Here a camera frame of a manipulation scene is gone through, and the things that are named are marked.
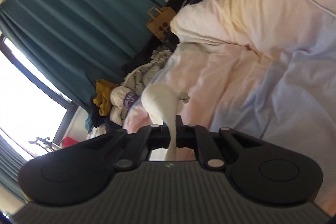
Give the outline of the cream white sweatpants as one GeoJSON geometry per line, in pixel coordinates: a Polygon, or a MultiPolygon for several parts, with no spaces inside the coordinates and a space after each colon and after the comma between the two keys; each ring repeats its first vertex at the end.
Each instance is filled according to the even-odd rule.
{"type": "Polygon", "coordinates": [[[151,120],[160,119],[169,129],[170,143],[165,156],[165,161],[175,161],[177,150],[176,116],[179,104],[188,103],[190,96],[187,92],[176,92],[171,86],[164,83],[148,85],[141,96],[143,108],[151,120]]]}

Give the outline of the pile of clothes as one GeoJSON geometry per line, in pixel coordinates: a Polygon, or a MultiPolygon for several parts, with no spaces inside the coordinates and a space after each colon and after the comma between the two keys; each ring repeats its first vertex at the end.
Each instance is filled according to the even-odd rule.
{"type": "Polygon", "coordinates": [[[102,135],[110,128],[118,129],[123,126],[127,113],[139,100],[154,76],[166,65],[171,54],[171,50],[155,50],[148,63],[131,71],[124,78],[124,82],[112,90],[110,94],[112,108],[107,116],[100,116],[98,107],[92,102],[90,113],[84,123],[88,139],[102,135]]]}

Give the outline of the red bag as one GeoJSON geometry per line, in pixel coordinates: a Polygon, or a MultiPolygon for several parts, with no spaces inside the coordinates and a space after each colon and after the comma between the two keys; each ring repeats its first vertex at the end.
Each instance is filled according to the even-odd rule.
{"type": "Polygon", "coordinates": [[[60,142],[60,146],[62,148],[66,148],[66,147],[70,147],[72,145],[76,145],[78,143],[78,141],[76,141],[75,139],[67,136],[64,139],[62,139],[62,141],[60,142]]]}

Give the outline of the black silver tripod stand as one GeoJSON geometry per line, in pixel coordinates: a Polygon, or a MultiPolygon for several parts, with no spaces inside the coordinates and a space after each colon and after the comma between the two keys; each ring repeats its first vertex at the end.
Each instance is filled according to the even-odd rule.
{"type": "Polygon", "coordinates": [[[43,148],[47,153],[52,153],[61,149],[60,146],[51,141],[49,137],[39,138],[37,137],[35,141],[29,141],[30,144],[36,144],[43,148]]]}

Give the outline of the teal curtain left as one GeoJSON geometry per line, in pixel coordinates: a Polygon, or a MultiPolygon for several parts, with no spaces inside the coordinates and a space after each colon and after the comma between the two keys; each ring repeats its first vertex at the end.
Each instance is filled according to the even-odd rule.
{"type": "Polygon", "coordinates": [[[24,166],[27,161],[21,157],[2,136],[0,136],[0,139],[1,186],[8,190],[19,201],[25,203],[25,198],[19,186],[18,175],[22,166],[24,166]]]}

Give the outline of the teal curtain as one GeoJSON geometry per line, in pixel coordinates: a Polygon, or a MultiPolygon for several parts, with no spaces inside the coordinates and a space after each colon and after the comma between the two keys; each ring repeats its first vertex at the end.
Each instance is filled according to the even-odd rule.
{"type": "Polygon", "coordinates": [[[95,82],[118,84],[121,67],[152,34],[147,12],[164,0],[4,0],[1,31],[63,94],[84,109],[95,82]]]}
{"type": "Polygon", "coordinates": [[[19,186],[18,175],[22,166],[24,166],[27,161],[21,157],[2,136],[0,136],[0,139],[1,186],[8,190],[19,201],[25,203],[25,198],[19,186]]]}

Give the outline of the pink pastel bed sheet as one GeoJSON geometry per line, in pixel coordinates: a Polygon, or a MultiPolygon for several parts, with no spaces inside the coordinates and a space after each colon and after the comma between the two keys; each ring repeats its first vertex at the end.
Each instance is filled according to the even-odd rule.
{"type": "Polygon", "coordinates": [[[322,168],[316,203],[335,213],[335,57],[283,52],[270,59],[246,47],[180,46],[153,78],[190,101],[186,124],[230,127],[302,153],[322,168]]]}

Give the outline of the mustard yellow garment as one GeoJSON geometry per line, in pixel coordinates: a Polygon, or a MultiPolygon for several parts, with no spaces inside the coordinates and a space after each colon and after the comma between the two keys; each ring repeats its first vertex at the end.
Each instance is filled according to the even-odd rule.
{"type": "Polygon", "coordinates": [[[96,96],[92,102],[98,107],[98,113],[100,116],[105,117],[111,111],[110,94],[113,89],[117,88],[118,84],[110,83],[104,79],[98,79],[96,81],[95,89],[96,96]]]}

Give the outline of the teal curtain right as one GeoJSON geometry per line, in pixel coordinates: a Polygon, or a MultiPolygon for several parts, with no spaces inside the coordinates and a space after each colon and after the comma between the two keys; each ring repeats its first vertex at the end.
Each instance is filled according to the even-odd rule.
{"type": "Polygon", "coordinates": [[[147,12],[164,0],[4,0],[1,31],[63,94],[84,109],[95,82],[118,84],[121,67],[152,34],[147,12]]]}

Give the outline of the brown paper bag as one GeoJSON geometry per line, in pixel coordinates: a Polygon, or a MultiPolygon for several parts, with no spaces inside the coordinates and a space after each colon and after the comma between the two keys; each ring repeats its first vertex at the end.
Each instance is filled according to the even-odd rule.
{"type": "Polygon", "coordinates": [[[163,40],[170,31],[170,22],[176,16],[176,12],[171,7],[160,9],[152,7],[147,11],[150,20],[146,23],[147,28],[159,40],[163,40]]]}

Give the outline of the pastel pillow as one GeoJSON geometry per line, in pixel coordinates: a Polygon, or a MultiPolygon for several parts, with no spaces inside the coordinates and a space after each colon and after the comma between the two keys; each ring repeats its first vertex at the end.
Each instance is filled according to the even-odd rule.
{"type": "Polygon", "coordinates": [[[171,21],[182,43],[246,46],[275,59],[335,54],[335,0],[204,0],[171,21]]]}

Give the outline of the window frame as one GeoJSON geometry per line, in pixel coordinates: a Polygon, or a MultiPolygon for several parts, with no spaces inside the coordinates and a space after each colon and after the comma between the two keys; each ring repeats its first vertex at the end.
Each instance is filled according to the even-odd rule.
{"type": "Polygon", "coordinates": [[[49,137],[60,146],[77,110],[71,99],[1,35],[1,134],[25,159],[47,153],[29,143],[37,137],[49,137]]]}

